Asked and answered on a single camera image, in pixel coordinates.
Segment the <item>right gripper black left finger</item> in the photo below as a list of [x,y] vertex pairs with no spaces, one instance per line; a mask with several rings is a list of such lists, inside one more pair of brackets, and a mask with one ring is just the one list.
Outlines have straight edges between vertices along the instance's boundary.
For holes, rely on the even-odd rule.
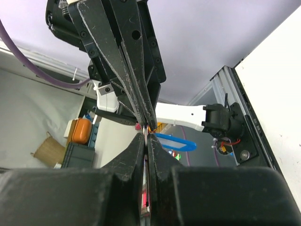
[[0,177],[3,226],[138,226],[144,135],[100,169],[14,169]]

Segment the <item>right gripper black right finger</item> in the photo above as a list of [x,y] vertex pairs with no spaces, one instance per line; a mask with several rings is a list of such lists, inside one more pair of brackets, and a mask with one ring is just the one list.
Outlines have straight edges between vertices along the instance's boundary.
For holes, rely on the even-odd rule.
[[185,167],[148,136],[153,226],[298,226],[283,176],[269,167]]

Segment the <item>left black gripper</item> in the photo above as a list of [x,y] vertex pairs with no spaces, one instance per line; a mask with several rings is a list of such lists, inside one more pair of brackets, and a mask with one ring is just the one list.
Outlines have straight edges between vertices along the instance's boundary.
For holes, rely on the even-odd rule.
[[150,129],[166,74],[145,0],[49,0],[52,34],[86,52],[89,77],[111,85],[121,114]]

